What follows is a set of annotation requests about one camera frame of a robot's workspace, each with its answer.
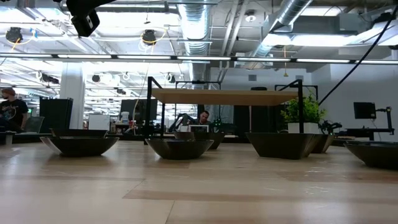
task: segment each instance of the column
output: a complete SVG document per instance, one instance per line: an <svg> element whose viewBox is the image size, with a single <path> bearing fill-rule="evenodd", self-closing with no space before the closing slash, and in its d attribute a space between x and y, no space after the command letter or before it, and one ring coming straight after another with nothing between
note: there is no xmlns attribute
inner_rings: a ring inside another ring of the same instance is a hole
<svg viewBox="0 0 398 224"><path fill-rule="evenodd" d="M82 67L82 63L64 62L62 68L60 98L73 99L70 129L83 129L86 75L83 74Z"/></svg>

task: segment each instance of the man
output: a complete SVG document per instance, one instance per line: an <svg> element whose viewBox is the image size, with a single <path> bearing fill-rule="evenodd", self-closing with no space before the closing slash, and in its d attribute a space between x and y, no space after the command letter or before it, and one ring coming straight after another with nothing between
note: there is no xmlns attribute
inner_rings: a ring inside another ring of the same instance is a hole
<svg viewBox="0 0 398 224"><path fill-rule="evenodd" d="M18 125L23 130L28 112L26 103L15 97L15 91L12 88L4 88L1 90L1 93L2 97L6 100L0 104L1 117L12 124Z"/></svg>
<svg viewBox="0 0 398 224"><path fill-rule="evenodd" d="M200 114L200 119L199 121L196 120L195 124L200 124L200 125L210 125L211 122L208 121L207 119L209 118L209 112L208 111L204 111Z"/></svg>

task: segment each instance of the wooden table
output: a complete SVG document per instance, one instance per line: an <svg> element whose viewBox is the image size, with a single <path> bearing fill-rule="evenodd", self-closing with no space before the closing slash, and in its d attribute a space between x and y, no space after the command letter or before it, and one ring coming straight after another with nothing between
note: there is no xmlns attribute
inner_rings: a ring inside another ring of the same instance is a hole
<svg viewBox="0 0 398 224"><path fill-rule="evenodd" d="M162 103L276 106L298 94L294 91L153 89L152 96Z"/></svg>

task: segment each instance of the ductwork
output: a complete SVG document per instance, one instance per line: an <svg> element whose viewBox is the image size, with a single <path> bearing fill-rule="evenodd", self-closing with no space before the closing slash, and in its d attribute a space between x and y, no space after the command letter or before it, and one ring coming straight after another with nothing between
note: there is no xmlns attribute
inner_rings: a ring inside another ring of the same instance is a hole
<svg viewBox="0 0 398 224"><path fill-rule="evenodd" d="M210 6L201 4L178 5L181 15L181 29L184 39L198 40L198 42L186 42L185 50L189 56L208 55L208 43L200 42L208 37ZM191 80L205 80L206 64L189 64Z"/></svg>
<svg viewBox="0 0 398 224"><path fill-rule="evenodd" d="M273 46L267 45L265 39L270 31L279 29L283 26L291 26L296 19L303 13L305 8L311 4L313 0L284 0L276 16L272 19L272 16L268 16L266 19L266 27L264 40L252 53L252 57L265 57L271 51ZM257 63L247 63L244 67L254 69Z"/></svg>
<svg viewBox="0 0 398 224"><path fill-rule="evenodd" d="M62 6L63 11L67 11L66 4ZM144 13L171 13L178 14L176 5L165 4L105 4L95 9L97 12L144 12Z"/></svg>

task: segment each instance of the black bowl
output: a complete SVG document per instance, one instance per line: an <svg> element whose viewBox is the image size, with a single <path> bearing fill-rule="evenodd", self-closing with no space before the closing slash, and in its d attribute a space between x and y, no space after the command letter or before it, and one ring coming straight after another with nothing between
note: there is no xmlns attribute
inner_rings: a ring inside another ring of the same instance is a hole
<svg viewBox="0 0 398 224"><path fill-rule="evenodd" d="M196 133L196 132L174 132L176 139L183 140L213 140L214 143L210 146L209 150L217 149L223 142L225 133Z"/></svg>
<svg viewBox="0 0 398 224"><path fill-rule="evenodd" d="M353 142L344 144L369 167L398 170L398 143Z"/></svg>
<svg viewBox="0 0 398 224"><path fill-rule="evenodd" d="M301 159L313 134L246 133L261 157Z"/></svg>
<svg viewBox="0 0 398 224"><path fill-rule="evenodd" d="M317 136L320 136L320 140L311 153L326 153L326 150L328 150L333 140L335 140L335 136L330 134L317 134Z"/></svg>
<svg viewBox="0 0 398 224"><path fill-rule="evenodd" d="M148 145L163 159L196 159L205 153L213 140L146 139Z"/></svg>
<svg viewBox="0 0 398 224"><path fill-rule="evenodd" d="M307 144L307 147L305 148L304 152L304 157L308 157L315 148L319 145L319 142L322 140L323 135L322 134L313 134L311 137L310 142Z"/></svg>
<svg viewBox="0 0 398 224"><path fill-rule="evenodd" d="M100 156L119 140L119 138L56 139L48 137L40 139L53 152L66 157Z"/></svg>
<svg viewBox="0 0 398 224"><path fill-rule="evenodd" d="M55 138L105 138L106 130L82 130L82 129L51 129Z"/></svg>

